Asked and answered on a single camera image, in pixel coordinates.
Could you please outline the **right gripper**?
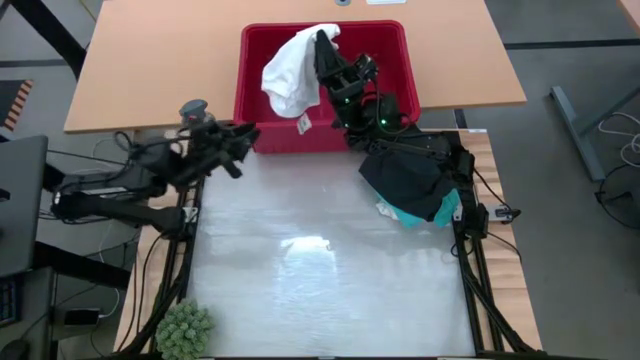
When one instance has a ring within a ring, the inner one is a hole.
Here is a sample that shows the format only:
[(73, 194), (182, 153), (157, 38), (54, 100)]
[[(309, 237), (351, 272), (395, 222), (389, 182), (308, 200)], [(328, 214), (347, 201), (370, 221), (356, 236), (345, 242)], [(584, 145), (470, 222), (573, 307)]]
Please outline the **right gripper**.
[(335, 107), (359, 100), (365, 93), (368, 82), (357, 74), (353, 63), (349, 63), (328, 39), (324, 30), (316, 32), (314, 44), (315, 70), (317, 79), (328, 93), (329, 101)]

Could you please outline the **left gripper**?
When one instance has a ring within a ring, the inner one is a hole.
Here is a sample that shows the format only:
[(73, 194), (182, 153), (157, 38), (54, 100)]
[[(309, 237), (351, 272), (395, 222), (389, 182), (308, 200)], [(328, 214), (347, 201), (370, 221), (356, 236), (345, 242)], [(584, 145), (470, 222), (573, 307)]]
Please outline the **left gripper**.
[(235, 162), (239, 156), (247, 155), (261, 134), (255, 123), (228, 125), (215, 120), (192, 120), (187, 129), (190, 146), (175, 180), (196, 180), (209, 176), (218, 167), (234, 179), (241, 177)]

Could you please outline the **small white garment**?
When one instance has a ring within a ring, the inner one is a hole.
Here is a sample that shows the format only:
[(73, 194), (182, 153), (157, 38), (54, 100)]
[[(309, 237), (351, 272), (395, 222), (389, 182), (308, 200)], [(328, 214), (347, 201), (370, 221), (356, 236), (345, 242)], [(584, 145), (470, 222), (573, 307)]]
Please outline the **small white garment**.
[(282, 118), (294, 119), (299, 135), (312, 128), (306, 111), (320, 104), (320, 84), (315, 70), (317, 34), (324, 33), (329, 44), (341, 34), (335, 23), (321, 23), (298, 31), (279, 48), (262, 71), (261, 90), (267, 94), (271, 109)]

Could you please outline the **navy garment with logo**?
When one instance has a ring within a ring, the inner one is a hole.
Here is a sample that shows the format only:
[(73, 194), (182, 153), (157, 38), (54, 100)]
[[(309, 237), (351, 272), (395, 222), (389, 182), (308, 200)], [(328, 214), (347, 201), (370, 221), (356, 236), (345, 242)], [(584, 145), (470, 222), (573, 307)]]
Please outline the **navy garment with logo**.
[(359, 167), (366, 182), (390, 205), (434, 222), (443, 199), (456, 188), (443, 163), (400, 151), (368, 155)]

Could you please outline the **teal garment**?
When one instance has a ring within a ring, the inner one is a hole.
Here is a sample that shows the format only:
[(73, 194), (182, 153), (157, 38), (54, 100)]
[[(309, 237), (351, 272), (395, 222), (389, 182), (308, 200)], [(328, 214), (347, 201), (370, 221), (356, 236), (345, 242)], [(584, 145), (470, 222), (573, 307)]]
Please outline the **teal garment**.
[[(378, 201), (380, 200), (388, 203), (380, 195), (378, 195)], [(438, 227), (446, 227), (452, 221), (456, 212), (460, 209), (461, 199), (459, 196), (459, 192), (457, 189), (453, 189), (443, 197), (441, 205), (436, 211), (432, 222), (434, 222)], [(409, 214), (399, 208), (394, 207), (394, 210), (398, 217), (398, 222), (406, 228), (413, 228), (421, 225), (422, 223), (426, 223), (425, 219)]]

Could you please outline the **red plastic laundry bin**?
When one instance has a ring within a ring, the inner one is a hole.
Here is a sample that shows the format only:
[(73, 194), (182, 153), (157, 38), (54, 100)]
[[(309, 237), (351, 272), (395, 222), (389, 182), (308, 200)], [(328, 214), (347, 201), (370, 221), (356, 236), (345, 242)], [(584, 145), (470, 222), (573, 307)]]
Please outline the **red plastic laundry bin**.
[[(297, 120), (282, 118), (271, 108), (261, 90), (262, 72), (277, 51), (297, 32), (311, 27), (302, 23), (255, 23), (241, 34), (240, 62), (233, 122), (253, 123), (260, 130), (254, 150), (261, 154), (341, 152), (348, 149), (342, 130), (331, 127), (336, 115), (325, 88), (320, 104), (306, 111), (311, 128), (298, 132)], [(352, 62), (361, 54), (373, 58), (379, 68), (377, 85), (365, 90), (393, 94), (403, 122), (415, 123), (421, 113), (419, 96), (410, 62), (405, 30), (394, 20), (342, 21), (341, 34), (334, 38), (340, 54)]]

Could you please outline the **clear spray bottle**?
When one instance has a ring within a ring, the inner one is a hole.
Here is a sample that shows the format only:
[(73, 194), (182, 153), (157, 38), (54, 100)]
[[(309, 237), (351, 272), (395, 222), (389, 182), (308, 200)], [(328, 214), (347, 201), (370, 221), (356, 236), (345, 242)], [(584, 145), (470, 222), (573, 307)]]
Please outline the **clear spray bottle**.
[(203, 99), (194, 99), (186, 102), (179, 110), (181, 124), (185, 129), (191, 130), (208, 121), (214, 121), (215, 117), (207, 111), (208, 102)]

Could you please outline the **light wooden desk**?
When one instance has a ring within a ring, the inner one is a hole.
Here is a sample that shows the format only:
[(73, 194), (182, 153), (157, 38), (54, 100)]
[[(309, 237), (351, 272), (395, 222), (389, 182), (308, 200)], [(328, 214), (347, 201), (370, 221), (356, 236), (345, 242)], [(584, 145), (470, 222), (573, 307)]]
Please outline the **light wooden desk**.
[(526, 95), (484, 0), (105, 0), (66, 118), (69, 134), (169, 127), (206, 100), (235, 104), (242, 30), (254, 23), (394, 20), (426, 108), (517, 105)]

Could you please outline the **light wooden side board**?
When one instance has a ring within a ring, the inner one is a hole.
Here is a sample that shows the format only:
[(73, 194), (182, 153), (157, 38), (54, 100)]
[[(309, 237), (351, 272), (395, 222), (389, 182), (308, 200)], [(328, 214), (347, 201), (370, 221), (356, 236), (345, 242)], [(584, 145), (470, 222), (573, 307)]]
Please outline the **light wooden side board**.
[[(475, 156), (475, 191), (480, 203), (489, 207), (505, 200), (486, 130), (461, 130), (461, 144)], [(507, 322), (534, 349), (542, 348), (521, 260), (513, 249), (512, 226), (491, 222), (490, 234), (482, 241), (483, 254), (495, 305)]]
[(176, 281), (185, 251), (185, 243), (160, 238), (160, 233), (150, 225), (141, 227), (132, 255), (129, 285), (122, 296), (113, 352), (124, 350), (143, 330)]

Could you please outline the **green artificial plant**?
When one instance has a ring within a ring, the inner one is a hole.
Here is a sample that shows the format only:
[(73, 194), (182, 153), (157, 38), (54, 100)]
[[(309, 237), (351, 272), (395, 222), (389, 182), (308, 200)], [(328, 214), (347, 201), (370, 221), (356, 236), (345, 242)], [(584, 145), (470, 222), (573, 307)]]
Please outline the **green artificial plant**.
[(198, 360), (207, 347), (213, 319), (195, 300), (172, 306), (156, 329), (157, 350), (163, 360)]

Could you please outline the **black metal beam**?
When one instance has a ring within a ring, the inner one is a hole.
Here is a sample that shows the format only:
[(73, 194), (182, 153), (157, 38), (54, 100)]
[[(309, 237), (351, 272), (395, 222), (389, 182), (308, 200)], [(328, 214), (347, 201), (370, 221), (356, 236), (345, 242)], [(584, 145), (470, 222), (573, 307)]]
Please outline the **black metal beam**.
[(87, 52), (42, 0), (8, 0), (27, 23), (62, 57), (79, 79)]

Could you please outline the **black power adapter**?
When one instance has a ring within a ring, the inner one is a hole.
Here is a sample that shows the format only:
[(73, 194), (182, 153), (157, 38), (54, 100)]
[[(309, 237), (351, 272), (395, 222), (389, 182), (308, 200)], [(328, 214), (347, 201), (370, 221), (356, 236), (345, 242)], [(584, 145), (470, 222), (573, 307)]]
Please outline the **black power adapter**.
[(67, 327), (95, 326), (101, 319), (99, 309), (80, 308), (65, 312), (63, 324)]

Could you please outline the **grey metal desk leg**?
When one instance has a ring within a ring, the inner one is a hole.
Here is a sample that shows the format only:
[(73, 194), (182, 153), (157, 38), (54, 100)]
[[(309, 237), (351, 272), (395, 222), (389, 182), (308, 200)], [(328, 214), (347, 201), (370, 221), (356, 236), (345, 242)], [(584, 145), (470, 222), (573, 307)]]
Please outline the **grey metal desk leg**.
[(553, 86), (550, 89), (550, 97), (554, 100), (562, 119), (571, 135), (575, 147), (577, 148), (582, 162), (592, 181), (601, 181), (604, 179), (604, 169), (596, 154), (595, 148), (588, 138), (586, 132), (580, 132), (578, 129), (579, 118), (567, 97), (566, 93), (560, 86)]

